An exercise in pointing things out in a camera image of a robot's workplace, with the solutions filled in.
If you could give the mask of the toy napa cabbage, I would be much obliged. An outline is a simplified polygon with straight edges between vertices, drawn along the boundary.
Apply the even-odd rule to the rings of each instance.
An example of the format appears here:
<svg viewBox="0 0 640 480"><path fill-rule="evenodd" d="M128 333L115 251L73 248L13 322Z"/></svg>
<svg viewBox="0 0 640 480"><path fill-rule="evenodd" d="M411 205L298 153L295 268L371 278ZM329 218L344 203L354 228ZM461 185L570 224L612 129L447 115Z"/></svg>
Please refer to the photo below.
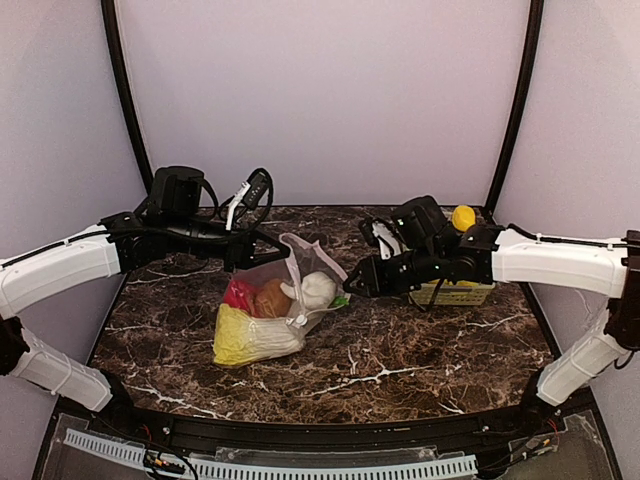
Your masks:
<svg viewBox="0 0 640 480"><path fill-rule="evenodd" d="M213 344L214 363L239 367L300 351L304 334L288 318L256 318L222 304L218 309Z"/></svg>

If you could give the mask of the red toy pepper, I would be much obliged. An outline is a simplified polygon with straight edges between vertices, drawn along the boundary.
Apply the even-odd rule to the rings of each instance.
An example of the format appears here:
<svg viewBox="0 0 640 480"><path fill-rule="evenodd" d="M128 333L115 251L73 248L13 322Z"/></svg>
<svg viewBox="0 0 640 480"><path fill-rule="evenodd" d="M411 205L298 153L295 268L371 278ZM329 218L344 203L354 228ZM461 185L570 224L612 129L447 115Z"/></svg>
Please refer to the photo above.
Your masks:
<svg viewBox="0 0 640 480"><path fill-rule="evenodd" d="M254 309L256 293L257 288L255 286L242 280L233 279L226 289L223 303L231 308L251 314Z"/></svg>

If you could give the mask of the brown toy potato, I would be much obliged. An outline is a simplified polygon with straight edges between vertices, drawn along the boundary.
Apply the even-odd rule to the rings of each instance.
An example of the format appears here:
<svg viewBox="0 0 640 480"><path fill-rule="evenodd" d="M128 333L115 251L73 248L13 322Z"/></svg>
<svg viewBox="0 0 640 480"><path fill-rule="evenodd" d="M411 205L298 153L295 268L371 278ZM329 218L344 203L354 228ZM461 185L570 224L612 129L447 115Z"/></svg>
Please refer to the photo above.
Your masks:
<svg viewBox="0 0 640 480"><path fill-rule="evenodd" d="M272 279L258 291L254 299L256 317L278 318L289 312L292 300L282 291L281 284L281 279Z"/></svg>

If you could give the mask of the white toy radish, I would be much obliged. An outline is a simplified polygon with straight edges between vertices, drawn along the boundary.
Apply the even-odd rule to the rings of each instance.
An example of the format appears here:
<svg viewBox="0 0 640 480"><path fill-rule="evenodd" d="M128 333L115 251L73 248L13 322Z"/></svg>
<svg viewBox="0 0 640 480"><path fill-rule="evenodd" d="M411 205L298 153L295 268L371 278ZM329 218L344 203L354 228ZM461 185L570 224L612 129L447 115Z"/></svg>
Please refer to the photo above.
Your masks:
<svg viewBox="0 0 640 480"><path fill-rule="evenodd" d="M349 298L346 296L336 296L333 301L331 302L331 304L329 305L330 308L341 308L343 306L346 306L349 304Z"/></svg>

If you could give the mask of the grey toy mushroom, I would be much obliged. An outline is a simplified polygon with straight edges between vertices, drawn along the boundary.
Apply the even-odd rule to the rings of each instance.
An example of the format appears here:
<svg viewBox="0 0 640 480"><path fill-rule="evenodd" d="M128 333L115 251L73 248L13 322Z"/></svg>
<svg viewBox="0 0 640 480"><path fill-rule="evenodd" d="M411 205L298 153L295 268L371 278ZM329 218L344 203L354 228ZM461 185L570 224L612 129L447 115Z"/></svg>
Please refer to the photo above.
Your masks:
<svg viewBox="0 0 640 480"><path fill-rule="evenodd" d="M307 311L316 311L329 307L336 296L337 285L327 274L316 271L306 275L300 286L281 282L280 289L288 298L297 301Z"/></svg>

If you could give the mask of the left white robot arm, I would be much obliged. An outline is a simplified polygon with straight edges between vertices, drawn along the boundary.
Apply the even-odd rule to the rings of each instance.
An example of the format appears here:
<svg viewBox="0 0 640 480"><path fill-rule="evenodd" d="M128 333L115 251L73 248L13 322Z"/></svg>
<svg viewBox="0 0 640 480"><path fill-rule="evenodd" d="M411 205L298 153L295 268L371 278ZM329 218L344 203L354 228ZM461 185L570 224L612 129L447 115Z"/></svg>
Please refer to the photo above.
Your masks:
<svg viewBox="0 0 640 480"><path fill-rule="evenodd" d="M26 329L21 311L78 285L125 275L173 253L220 259L227 272L286 258L290 249L259 231L274 196L273 180L255 169L227 201L219 202L202 171L186 166L156 171L133 211L1 263L1 373L25 380L92 412L128 407L112 374L85 366Z"/></svg>

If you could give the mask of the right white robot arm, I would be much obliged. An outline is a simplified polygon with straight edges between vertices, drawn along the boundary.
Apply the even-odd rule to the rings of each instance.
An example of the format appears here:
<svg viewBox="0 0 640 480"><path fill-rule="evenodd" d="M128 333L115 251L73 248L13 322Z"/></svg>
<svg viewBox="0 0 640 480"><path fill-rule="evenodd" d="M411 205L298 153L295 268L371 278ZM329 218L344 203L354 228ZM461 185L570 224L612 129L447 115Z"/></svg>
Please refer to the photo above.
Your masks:
<svg viewBox="0 0 640 480"><path fill-rule="evenodd" d="M625 354L639 349L639 234L581 239L530 233L446 216L431 196L397 207L390 221L360 230L380 252L359 261L343 283L363 297L396 296L430 281L537 283L607 297L605 313L570 349L533 378L528 407L557 407Z"/></svg>

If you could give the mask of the clear zip top bag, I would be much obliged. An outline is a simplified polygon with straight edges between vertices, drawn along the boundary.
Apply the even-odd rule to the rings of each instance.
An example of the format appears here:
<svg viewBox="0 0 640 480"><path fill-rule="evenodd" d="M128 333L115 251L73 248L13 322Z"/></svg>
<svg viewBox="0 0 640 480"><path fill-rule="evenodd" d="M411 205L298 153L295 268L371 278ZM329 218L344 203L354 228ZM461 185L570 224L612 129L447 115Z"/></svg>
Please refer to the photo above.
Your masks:
<svg viewBox="0 0 640 480"><path fill-rule="evenodd" d="M234 274L218 308L213 361L240 367L301 351L324 317L349 304L347 275L318 241L279 236L281 260Z"/></svg>

